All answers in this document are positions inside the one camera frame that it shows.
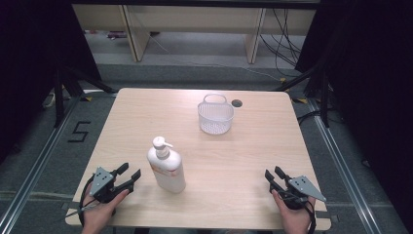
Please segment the robotic hand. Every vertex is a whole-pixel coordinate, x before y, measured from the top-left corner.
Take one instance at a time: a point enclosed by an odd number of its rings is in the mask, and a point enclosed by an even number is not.
[[[286,190],[279,186],[274,181],[274,176],[266,170],[265,177],[270,182],[270,193],[273,189],[280,194],[286,206],[292,210],[299,210],[304,208],[308,202],[308,196],[312,196],[322,202],[326,201],[326,198],[313,186],[313,184],[303,175],[295,178],[291,178],[286,175],[281,168],[276,167],[275,173],[285,180]]]
[[[102,167],[98,167],[96,170],[96,173],[88,180],[88,182],[86,183],[83,189],[78,210],[75,213],[70,214],[70,215],[78,214],[79,219],[83,226],[84,225],[83,211],[96,207],[96,204],[91,205],[91,202],[89,202],[86,205],[83,204],[85,200],[85,196],[87,195],[85,194],[87,187],[89,186],[91,182],[92,182],[92,187],[91,187],[91,191],[89,195],[94,197],[92,202],[98,201],[99,203],[109,203],[119,193],[121,193],[125,189],[128,189],[129,192],[132,193],[134,183],[140,178],[140,169],[131,176],[130,180],[122,183],[119,186],[115,186],[116,176],[124,173],[128,169],[128,167],[129,167],[129,164],[125,163],[121,167],[119,167],[117,170],[114,170],[111,173],[105,171]]]
[[[140,170],[133,174],[131,179],[123,184],[119,186],[115,186],[114,184],[116,176],[124,173],[128,167],[129,164],[125,163],[111,173],[98,167],[94,174],[94,183],[92,184],[90,195],[95,197],[100,203],[108,203],[125,189],[128,189],[130,193],[132,193],[134,183],[140,178]]]

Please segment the soap dispenser bottle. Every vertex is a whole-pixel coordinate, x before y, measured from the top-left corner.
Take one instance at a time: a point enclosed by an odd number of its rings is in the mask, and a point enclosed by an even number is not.
[[[158,185],[170,192],[180,193],[186,186],[180,155],[171,150],[173,146],[166,143],[162,136],[156,136],[152,143],[147,157]]]

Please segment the gray carpet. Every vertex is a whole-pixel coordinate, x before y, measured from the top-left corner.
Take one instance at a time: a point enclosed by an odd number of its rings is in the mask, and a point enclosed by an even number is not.
[[[100,65],[98,68],[104,83],[116,89],[139,87],[269,91],[281,84],[271,77],[240,68],[136,65]],[[285,77],[276,69],[254,69],[254,71],[271,74],[276,79]],[[282,73],[298,74],[293,70],[282,70]],[[84,89],[95,89],[84,82],[82,86]],[[304,87],[305,82],[293,87],[289,94],[292,98],[301,98]],[[113,97],[93,97],[91,101],[80,101],[77,104],[12,233],[80,233],[79,227],[65,224],[63,217],[92,155],[113,101]],[[305,103],[293,103],[293,107],[297,116],[310,111],[308,104]],[[407,233],[374,174],[360,163],[362,155],[346,125],[341,123],[339,113],[329,112],[329,118],[330,131],[345,155],[383,233]],[[80,129],[89,133],[83,142],[69,142],[80,137],[73,135],[73,130],[79,121],[90,122],[82,125]],[[53,109],[39,113],[31,128],[19,142],[21,152],[11,154],[0,166],[2,213],[40,154],[54,122]],[[314,119],[309,118],[304,121],[301,131],[321,192],[328,199],[326,205],[332,218],[332,227],[326,233],[365,233]],[[112,229],[107,228],[104,233],[111,232]],[[117,233],[133,233],[133,229],[117,228]]]

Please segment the bottle label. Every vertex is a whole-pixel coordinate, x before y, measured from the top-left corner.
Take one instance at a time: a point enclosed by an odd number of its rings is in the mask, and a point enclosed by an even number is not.
[[[152,164],[151,164],[151,168],[155,173],[159,173],[159,174],[169,176],[169,177],[179,176],[180,171],[181,171],[181,170],[179,170],[179,168],[176,169],[176,170],[173,170],[173,171],[168,171],[168,170],[162,169],[160,167],[154,166]]]

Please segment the cable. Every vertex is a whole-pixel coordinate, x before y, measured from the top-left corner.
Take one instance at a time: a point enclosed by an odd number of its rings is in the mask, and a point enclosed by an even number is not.
[[[311,224],[310,224],[310,229],[309,229],[309,234],[313,234],[314,233],[314,231],[316,230],[316,226],[317,226],[317,224],[316,224],[316,213],[315,213],[315,210],[314,210],[314,206],[313,206],[313,204],[311,203],[311,202],[307,202],[308,204],[310,204],[310,206],[311,206],[311,208],[312,208],[312,211],[310,211],[310,209],[306,206],[306,205],[304,205],[304,209],[307,211],[307,213],[309,214],[309,216],[310,216],[310,222],[311,222]]]

